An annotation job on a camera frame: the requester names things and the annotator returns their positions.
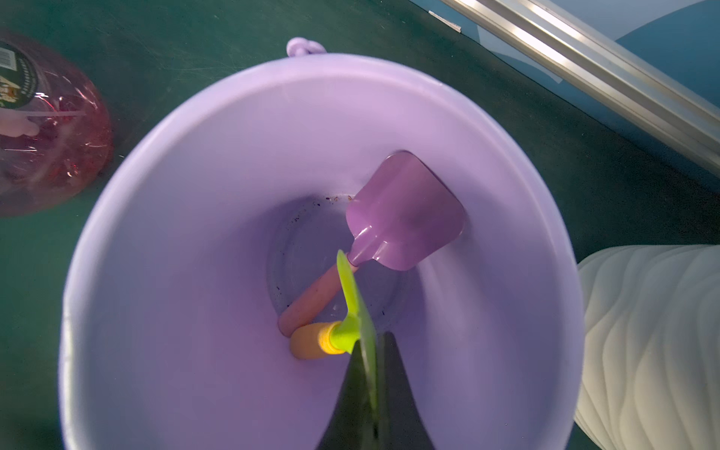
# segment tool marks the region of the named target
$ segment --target bucket handle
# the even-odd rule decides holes
[[[293,37],[287,41],[285,48],[287,55],[291,58],[294,56],[316,55],[318,53],[328,52],[322,44],[314,40],[307,40],[304,37]]]

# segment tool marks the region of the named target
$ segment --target pink shovel handle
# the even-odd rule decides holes
[[[350,267],[353,273],[358,269],[352,264]],[[295,330],[312,322],[340,289],[338,267],[333,265],[282,312],[277,320],[280,333],[289,338]]]

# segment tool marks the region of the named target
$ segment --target purple toy shovel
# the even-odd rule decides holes
[[[405,271],[457,238],[465,211],[422,161],[400,151],[380,164],[350,202],[345,218],[355,236],[348,253],[353,272],[370,259]],[[340,289],[333,266],[280,315],[282,334],[290,337],[311,323]]]

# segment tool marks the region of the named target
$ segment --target label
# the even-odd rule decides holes
[[[20,108],[35,97],[37,71],[15,47],[0,41],[0,108]]]

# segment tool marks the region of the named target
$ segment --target green table surface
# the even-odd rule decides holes
[[[60,449],[61,295],[100,191],[138,141],[212,82],[304,36],[453,86],[520,144],[554,195],[577,260],[625,244],[720,243],[720,197],[664,166],[408,0],[3,0],[0,26],[78,65],[112,115],[116,157],[54,209],[0,220],[0,449]],[[577,427],[569,449],[596,449]]]

